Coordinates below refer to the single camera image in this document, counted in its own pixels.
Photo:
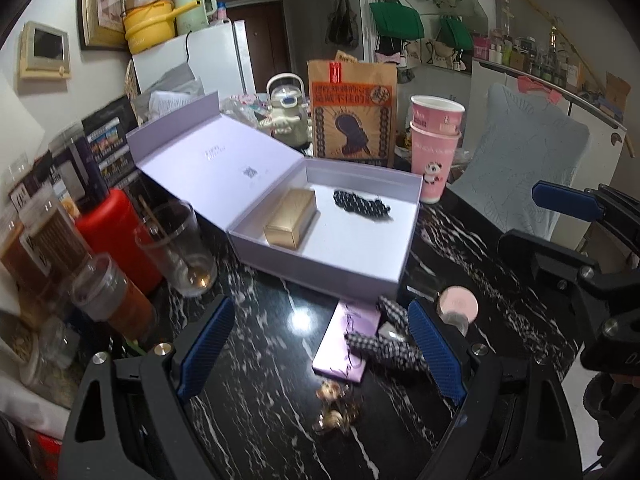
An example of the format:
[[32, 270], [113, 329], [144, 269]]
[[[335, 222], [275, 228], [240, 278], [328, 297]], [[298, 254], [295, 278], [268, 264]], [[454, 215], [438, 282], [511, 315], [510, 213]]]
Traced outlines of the pink round compact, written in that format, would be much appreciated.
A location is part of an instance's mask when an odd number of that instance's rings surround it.
[[439, 294], [436, 310], [442, 322], [454, 326], [465, 337], [478, 315], [478, 302], [469, 289], [450, 286]]

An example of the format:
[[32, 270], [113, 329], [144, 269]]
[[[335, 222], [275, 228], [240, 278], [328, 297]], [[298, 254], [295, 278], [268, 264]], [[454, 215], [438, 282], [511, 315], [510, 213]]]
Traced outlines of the black white gingham scrunchie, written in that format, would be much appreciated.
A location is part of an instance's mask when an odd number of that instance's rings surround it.
[[424, 356], [409, 334], [408, 310], [384, 296], [378, 297], [376, 308], [383, 325], [373, 336], [353, 330], [344, 333], [347, 349], [396, 370], [427, 372]]

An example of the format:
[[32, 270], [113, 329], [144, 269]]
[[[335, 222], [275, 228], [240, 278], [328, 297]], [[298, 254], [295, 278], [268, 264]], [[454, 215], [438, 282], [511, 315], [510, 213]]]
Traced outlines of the gold bear hair claw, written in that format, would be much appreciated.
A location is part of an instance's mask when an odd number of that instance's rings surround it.
[[340, 430], [342, 434], [348, 434], [361, 412], [361, 402], [355, 399], [354, 389], [335, 380], [323, 379], [316, 397], [321, 408], [312, 424], [314, 432], [327, 434]]

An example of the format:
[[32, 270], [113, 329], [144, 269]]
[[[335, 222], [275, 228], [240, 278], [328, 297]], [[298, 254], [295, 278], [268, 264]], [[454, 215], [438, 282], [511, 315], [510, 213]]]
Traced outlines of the white low cabinet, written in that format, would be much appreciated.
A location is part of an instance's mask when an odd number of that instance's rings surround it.
[[[489, 62], [474, 62], [472, 67], [471, 93], [462, 143], [472, 158], [485, 130], [487, 93], [492, 84], [504, 84], [528, 96], [542, 96], [559, 107], [562, 113], [588, 128], [588, 148], [570, 184], [572, 188], [584, 190], [611, 182], [626, 139], [625, 127], [607, 118], [586, 101], [570, 96], [552, 84]], [[584, 239], [588, 228], [587, 222], [560, 214], [550, 240], [575, 249]]]

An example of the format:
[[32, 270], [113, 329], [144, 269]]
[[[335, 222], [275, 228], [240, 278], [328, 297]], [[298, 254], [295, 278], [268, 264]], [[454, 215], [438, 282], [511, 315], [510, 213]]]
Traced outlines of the clear lidded plastic cup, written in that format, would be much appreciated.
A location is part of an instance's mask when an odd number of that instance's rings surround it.
[[107, 322], [131, 341], [142, 341], [155, 312], [140, 289], [107, 254], [93, 256], [70, 285], [72, 303], [96, 322]]

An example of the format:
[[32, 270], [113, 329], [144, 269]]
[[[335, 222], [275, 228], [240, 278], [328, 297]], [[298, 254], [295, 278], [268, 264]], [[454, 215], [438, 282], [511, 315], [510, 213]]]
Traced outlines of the lower pink panda cup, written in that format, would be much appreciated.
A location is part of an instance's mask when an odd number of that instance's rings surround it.
[[434, 204], [442, 197], [460, 134], [424, 130], [410, 122], [411, 171], [422, 178], [421, 200]]

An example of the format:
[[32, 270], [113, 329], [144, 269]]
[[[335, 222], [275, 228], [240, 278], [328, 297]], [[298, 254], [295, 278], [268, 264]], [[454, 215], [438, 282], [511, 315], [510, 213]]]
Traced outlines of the upper pink paper cup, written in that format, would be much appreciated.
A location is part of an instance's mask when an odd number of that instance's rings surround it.
[[418, 128], [443, 136], [456, 136], [465, 113], [465, 107], [438, 96], [411, 97], [412, 123]]

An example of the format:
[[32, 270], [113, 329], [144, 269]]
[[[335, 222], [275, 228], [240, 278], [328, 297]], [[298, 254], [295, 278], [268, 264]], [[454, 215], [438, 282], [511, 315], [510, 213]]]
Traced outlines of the black polka-dot scrunchie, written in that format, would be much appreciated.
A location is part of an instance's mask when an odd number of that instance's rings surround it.
[[390, 218], [390, 206], [385, 205], [382, 200], [375, 198], [369, 200], [354, 192], [335, 190], [333, 192], [334, 204], [350, 214], [356, 214], [362, 218], [370, 220], [387, 220]]

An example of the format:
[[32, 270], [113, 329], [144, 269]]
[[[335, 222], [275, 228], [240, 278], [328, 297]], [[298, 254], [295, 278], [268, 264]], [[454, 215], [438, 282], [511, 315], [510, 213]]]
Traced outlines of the red plastic container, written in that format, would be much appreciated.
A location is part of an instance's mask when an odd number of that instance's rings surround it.
[[134, 239], [139, 223], [129, 197], [112, 188], [102, 203], [75, 221], [75, 226], [95, 254], [109, 254], [126, 277], [148, 294], [163, 277]]

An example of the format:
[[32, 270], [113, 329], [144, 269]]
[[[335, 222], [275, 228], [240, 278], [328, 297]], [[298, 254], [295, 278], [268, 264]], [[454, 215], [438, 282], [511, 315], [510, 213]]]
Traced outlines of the lavender open gift box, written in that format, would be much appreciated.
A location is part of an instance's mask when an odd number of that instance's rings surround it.
[[[334, 297], [396, 297], [420, 210], [415, 174], [306, 157], [222, 114], [216, 93], [131, 131], [127, 141], [138, 169], [224, 231], [242, 263]], [[317, 201], [297, 249], [264, 235], [291, 188], [310, 188]], [[335, 190], [379, 198], [390, 218], [341, 210]]]

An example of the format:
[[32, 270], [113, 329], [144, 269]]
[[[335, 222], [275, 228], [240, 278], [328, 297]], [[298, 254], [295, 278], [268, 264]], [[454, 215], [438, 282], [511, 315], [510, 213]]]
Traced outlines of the green tote bag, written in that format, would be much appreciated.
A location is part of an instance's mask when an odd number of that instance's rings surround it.
[[410, 6], [392, 2], [369, 4], [378, 42], [384, 38], [419, 40], [425, 36], [420, 14]]

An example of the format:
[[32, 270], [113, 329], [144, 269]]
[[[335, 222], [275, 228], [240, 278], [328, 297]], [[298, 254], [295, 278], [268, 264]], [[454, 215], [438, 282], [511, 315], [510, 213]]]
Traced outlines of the gold rectangular small box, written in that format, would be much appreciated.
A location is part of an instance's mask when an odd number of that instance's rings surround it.
[[316, 212], [314, 190], [291, 188], [264, 227], [266, 241], [288, 249], [299, 248]]

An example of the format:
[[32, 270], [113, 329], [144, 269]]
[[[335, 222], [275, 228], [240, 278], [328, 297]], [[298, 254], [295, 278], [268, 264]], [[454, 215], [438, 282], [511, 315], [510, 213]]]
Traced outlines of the cream robot-shaped kettle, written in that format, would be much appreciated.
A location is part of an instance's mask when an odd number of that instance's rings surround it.
[[271, 77], [266, 85], [268, 114], [259, 125], [290, 148], [303, 151], [311, 142], [309, 104], [303, 79], [293, 73]]

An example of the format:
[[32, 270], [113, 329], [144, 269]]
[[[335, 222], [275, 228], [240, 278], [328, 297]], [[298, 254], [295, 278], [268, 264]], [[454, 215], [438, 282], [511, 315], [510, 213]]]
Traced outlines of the yellow pot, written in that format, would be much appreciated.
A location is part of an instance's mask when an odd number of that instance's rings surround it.
[[132, 55], [149, 50], [176, 36], [176, 17], [190, 9], [177, 9], [170, 0], [158, 0], [132, 9], [124, 17], [125, 40]]

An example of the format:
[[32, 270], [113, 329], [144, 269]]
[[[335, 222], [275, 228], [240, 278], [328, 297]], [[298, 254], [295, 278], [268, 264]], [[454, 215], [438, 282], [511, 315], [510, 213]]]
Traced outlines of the light green electric kettle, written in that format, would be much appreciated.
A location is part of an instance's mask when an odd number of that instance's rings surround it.
[[189, 10], [176, 17], [179, 36], [206, 28], [209, 18], [217, 10], [217, 0], [174, 0], [174, 3], [177, 9], [190, 6]]

